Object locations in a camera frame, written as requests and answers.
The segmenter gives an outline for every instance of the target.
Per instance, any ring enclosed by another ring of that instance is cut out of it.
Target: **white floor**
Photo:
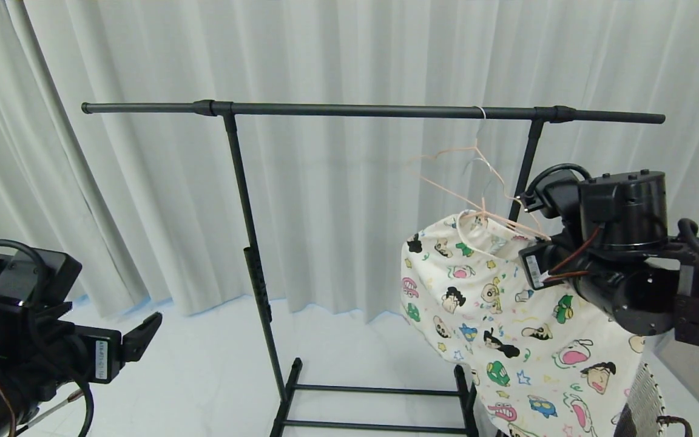
[[[96,409],[91,435],[269,435],[278,395],[253,299],[236,299],[191,317],[178,315],[172,305],[145,307],[119,320],[100,320],[85,302],[67,320],[128,331],[153,310],[163,312],[164,322],[141,362],[127,365],[110,385],[93,387]],[[282,301],[272,302],[272,310],[285,379],[293,358],[300,356],[305,363],[300,377],[304,384],[454,389],[452,365],[442,361],[400,316],[386,313],[364,324],[360,312],[330,315],[309,307],[291,314]],[[658,360],[652,357],[649,363],[662,385],[669,414],[687,418],[699,437],[697,401]],[[66,385],[59,396],[73,390],[74,385]],[[76,435],[83,414],[83,402],[75,402],[24,436]],[[304,392],[294,399],[289,417],[462,426],[457,398],[434,396]],[[668,435],[677,437],[680,431],[677,428]],[[414,434],[288,428],[284,435]]]

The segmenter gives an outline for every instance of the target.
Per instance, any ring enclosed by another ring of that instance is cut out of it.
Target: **clothing rack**
[[[280,393],[280,407],[274,418],[271,437],[281,437],[286,426],[302,426],[333,429],[384,430],[399,432],[431,432],[436,434],[458,434],[478,437],[473,405],[476,400],[476,387],[468,389],[463,368],[455,365],[454,378],[457,390],[420,390],[396,389],[383,387],[345,387],[344,385],[314,385],[299,382],[303,362],[297,357],[291,366],[288,381],[284,381],[274,335],[271,330],[272,314],[263,265],[260,260],[258,238],[255,235],[255,222],[252,219],[249,192],[245,170],[242,165],[241,147],[236,127],[237,115],[300,115],[300,116],[338,116],[338,117],[413,117],[413,118],[460,118],[460,119],[495,119],[495,120],[530,120],[521,171],[516,181],[515,194],[525,191],[530,169],[533,166],[538,139],[544,123],[563,123],[567,121],[613,121],[623,123],[662,124],[663,114],[627,113],[596,110],[575,110],[570,107],[416,107],[386,105],[330,105],[330,104],[291,104],[291,103],[236,103],[216,100],[198,100],[191,103],[83,103],[84,113],[195,113],[209,117],[223,117],[228,144],[231,147],[231,160],[236,174],[236,184],[241,200],[249,247],[244,249],[247,268],[249,269],[255,304],[258,307],[263,337],[269,351],[274,379]],[[513,202],[510,220],[519,218],[519,204]],[[454,396],[460,401],[463,415],[463,428],[446,428],[430,426],[381,425],[366,423],[343,423],[332,421],[302,421],[288,418],[289,409],[296,390],[318,390],[347,393],[395,393],[396,395]]]

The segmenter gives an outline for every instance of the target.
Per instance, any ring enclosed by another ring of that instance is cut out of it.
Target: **cartoon character print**
[[[497,418],[502,418],[505,421],[515,421],[516,420],[516,409],[512,404],[505,402],[496,402],[495,405],[490,405],[487,407],[491,413],[493,413]]]
[[[491,314],[500,314],[503,312],[500,307],[499,283],[500,279],[496,276],[493,279],[493,283],[485,285],[482,289],[482,300],[490,304]]]
[[[487,376],[495,384],[501,385],[501,387],[508,387],[508,382],[511,381],[505,367],[503,367],[503,364],[500,361],[494,361],[487,364]]]
[[[493,245],[490,246],[489,254],[495,255],[498,251],[500,251],[500,249],[503,248],[503,246],[505,246],[506,243],[508,243],[508,241],[497,235],[492,235],[490,236],[490,243]]]
[[[411,318],[411,320],[419,321],[419,310],[413,303],[409,303],[406,307],[406,314]]]
[[[478,330],[476,328],[469,327],[467,324],[463,324],[463,326],[461,326],[459,329],[460,332],[463,333],[463,337],[465,337],[465,339],[468,341],[474,341],[476,335],[478,334]]]
[[[422,241],[419,241],[419,233],[412,235],[408,240],[406,240],[408,245],[408,251],[413,254],[419,254],[422,252]]]
[[[533,395],[527,395],[527,399],[530,401],[530,409],[534,412],[541,413],[545,418],[557,417],[557,409],[552,402]]]
[[[593,345],[592,340],[572,340],[564,348],[552,354],[552,358],[559,368],[569,368],[590,359],[592,352],[587,346]]]
[[[466,279],[475,274],[476,272],[474,269],[468,265],[449,266],[449,268],[447,268],[447,276],[450,279]]]
[[[630,343],[630,349],[633,350],[636,354],[643,353],[643,348],[644,345],[646,344],[646,337],[641,337],[640,335],[633,335],[630,337],[630,340],[627,340],[628,343]]]
[[[465,243],[455,244],[455,248],[460,249],[460,251],[463,252],[463,256],[466,258],[470,258],[474,254],[474,249],[466,246]]]
[[[582,378],[587,379],[587,385],[600,395],[604,395],[608,388],[608,380],[611,375],[616,375],[616,365],[613,362],[600,362],[596,365],[583,368]]]
[[[573,301],[573,296],[565,295],[560,298],[557,302],[557,307],[555,307],[555,319],[559,324],[564,324],[566,320],[573,316],[573,309],[571,308],[571,302]]]
[[[454,314],[454,311],[463,305],[465,305],[463,293],[455,287],[447,287],[447,293],[441,296],[441,306],[450,314]]]
[[[530,431],[525,431],[524,429],[519,428],[519,426],[514,425],[513,423],[509,423],[508,437],[538,437],[538,435],[533,434]]]
[[[582,398],[573,393],[566,393],[563,401],[566,406],[571,409],[571,412],[576,416],[576,420],[579,421],[579,426],[582,427],[584,432],[592,437],[597,437],[595,433],[595,428],[593,426],[592,415],[590,414],[590,409],[588,409],[587,404],[584,403]]]
[[[447,241],[446,238],[439,238],[436,240],[436,246],[433,246],[433,249],[441,254],[442,257],[452,258],[452,251],[447,249],[447,243],[449,243],[449,241]]]
[[[479,379],[479,373],[475,370],[475,368],[471,369],[471,379],[473,380],[474,385],[476,385],[477,387],[479,387],[480,382],[482,382]]]
[[[514,295],[515,302],[527,302],[533,297],[533,290],[522,290]]]
[[[441,320],[441,317],[433,316],[433,324],[436,326],[436,332],[438,335],[441,335],[441,338],[452,338],[452,334],[449,333],[447,324]]]
[[[513,359],[513,357],[518,357],[519,349],[513,345],[504,345],[501,340],[493,337],[493,330],[494,328],[491,328],[490,330],[485,330],[485,346],[488,346],[488,348],[490,349],[497,349],[501,351],[505,355],[505,357],[507,357],[507,359]]]
[[[552,335],[552,331],[549,329],[549,325],[547,324],[544,324],[544,326],[536,328],[526,327],[525,329],[522,329],[522,336],[532,337],[536,340],[552,340],[552,338],[554,337]]]
[[[411,279],[410,277],[404,277],[404,279],[400,280],[400,285],[403,288],[403,293],[411,298],[419,298],[419,293],[417,293],[417,283],[414,282],[414,279]]]

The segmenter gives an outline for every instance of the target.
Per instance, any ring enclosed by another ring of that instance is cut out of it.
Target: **clothes hanger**
[[[538,237],[540,237],[540,238],[542,238],[542,239],[544,239],[544,240],[551,240],[550,237],[549,237],[549,235],[546,235],[545,233],[543,233],[543,231],[541,230],[541,224],[540,224],[540,222],[538,222],[538,219],[535,218],[535,216],[532,216],[532,217],[533,217],[533,220],[534,220],[534,221],[536,222],[536,224],[538,225],[538,230],[532,229],[532,228],[530,228],[530,227],[528,227],[528,226],[524,226],[524,225],[521,224],[521,223],[514,222],[514,221],[512,221],[512,220],[510,220],[510,219],[507,219],[507,218],[505,218],[505,217],[502,217],[502,216],[500,216],[500,215],[496,215],[496,214],[491,213],[490,211],[488,211],[488,210],[485,208],[485,197],[484,197],[484,192],[482,192],[482,206],[480,206],[480,205],[475,204],[475,203],[472,202],[471,200],[467,199],[466,197],[463,197],[463,196],[461,196],[460,194],[455,193],[454,191],[449,190],[448,188],[445,188],[445,186],[441,186],[441,185],[439,185],[438,183],[433,182],[432,180],[428,179],[427,177],[422,176],[422,174],[419,174],[418,172],[413,171],[413,169],[411,169],[411,167],[410,167],[410,166],[411,166],[411,163],[412,163],[413,161],[416,161],[416,160],[423,160],[424,158],[427,158],[428,160],[433,160],[433,161],[435,161],[440,155],[443,155],[444,153],[460,152],[460,151],[473,151],[473,152],[476,152],[476,153],[479,155],[479,157],[478,157],[478,158],[475,158],[474,160],[481,160],[481,161],[483,161],[485,164],[487,164],[488,168],[489,168],[490,171],[493,173],[493,175],[495,175],[495,177],[500,181],[500,183],[501,183],[501,185],[502,185],[503,197],[505,197],[505,198],[507,198],[507,199],[509,199],[509,200],[511,200],[511,201],[513,201],[513,202],[518,202],[520,205],[522,205],[522,202],[521,202],[520,199],[517,199],[516,197],[511,197],[511,196],[509,196],[507,193],[505,193],[505,181],[504,181],[503,178],[500,176],[500,174],[494,169],[494,167],[489,163],[489,161],[487,160],[487,158],[485,158],[485,155],[483,155],[482,151],[479,149],[479,147],[478,147],[478,143],[479,143],[478,134],[480,133],[481,130],[482,130],[482,126],[480,125],[479,129],[477,130],[477,139],[476,139],[476,141],[475,141],[473,147],[455,147],[454,149],[445,149],[445,150],[442,150],[442,151],[436,153],[436,155],[420,155],[419,157],[413,157],[413,158],[410,158],[408,161],[406,161],[406,164],[405,164],[406,169],[408,169],[408,170],[409,170],[412,174],[414,174],[416,177],[419,177],[419,179],[424,180],[425,182],[430,183],[430,185],[433,185],[433,186],[435,186],[436,188],[439,188],[439,189],[441,189],[441,190],[443,190],[443,191],[446,191],[446,192],[449,193],[449,194],[452,194],[452,196],[455,196],[455,197],[457,197],[458,199],[461,199],[462,201],[465,201],[465,202],[467,202],[469,205],[471,205],[471,206],[473,206],[474,208],[476,208],[476,211],[475,211],[475,212],[472,212],[471,214],[468,214],[468,215],[464,215],[464,216],[463,216],[464,218],[468,218],[468,217],[479,217],[480,220],[482,220],[482,223],[483,223],[485,226],[487,225],[487,220],[488,220],[488,218],[493,218],[493,219],[496,220],[496,221],[505,223],[508,227],[510,227],[510,229],[516,230],[517,232],[529,234],[530,236],[538,236]]]

